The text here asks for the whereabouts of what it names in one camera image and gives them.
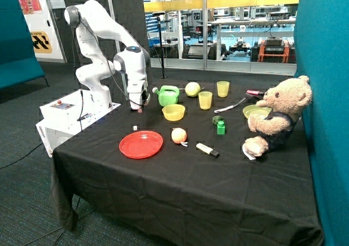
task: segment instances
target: gray carpet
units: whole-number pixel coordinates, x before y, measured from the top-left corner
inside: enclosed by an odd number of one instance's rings
[[[35,124],[42,119],[39,106],[79,89],[72,64],[41,63],[50,87],[44,79],[0,90],[0,168],[11,164],[41,143]],[[237,80],[247,85],[250,75],[215,73],[212,71],[166,70],[171,79],[213,81]],[[154,82],[161,76],[153,69]],[[261,90],[284,80],[283,76],[256,76],[256,87]],[[111,88],[115,102],[125,100],[111,79],[104,81]],[[0,170],[0,245],[54,245],[61,234],[49,204],[51,159],[41,145],[21,161]],[[58,245],[153,245],[172,243],[154,237],[94,211],[81,200],[77,209],[80,217],[74,232],[65,232]]]

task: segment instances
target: teal chair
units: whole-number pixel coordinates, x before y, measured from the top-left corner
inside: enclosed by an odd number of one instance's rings
[[[300,0],[296,76],[307,75],[303,114],[324,245],[349,245],[349,68],[347,0]]]
[[[0,0],[0,89],[40,77],[45,74],[18,0]]]

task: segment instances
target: red plate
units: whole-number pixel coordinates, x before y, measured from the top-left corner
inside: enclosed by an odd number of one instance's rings
[[[123,138],[120,151],[128,158],[144,159],[154,155],[163,145],[163,138],[153,131],[137,131]]]

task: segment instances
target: yellow railing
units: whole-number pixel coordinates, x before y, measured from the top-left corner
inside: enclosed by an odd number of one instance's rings
[[[207,8],[248,7],[276,4],[297,4],[299,0],[207,0]],[[153,11],[193,10],[202,9],[202,0],[178,0],[169,2],[146,2],[146,13]]]

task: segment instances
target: white marker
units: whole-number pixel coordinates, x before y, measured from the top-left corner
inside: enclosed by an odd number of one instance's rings
[[[218,156],[219,156],[219,153],[217,151],[215,151],[214,149],[212,149],[210,147],[207,147],[206,145],[204,145],[202,143],[198,143],[196,145],[196,148],[202,150],[203,152],[206,152],[207,154],[209,154],[215,158],[218,158]]]

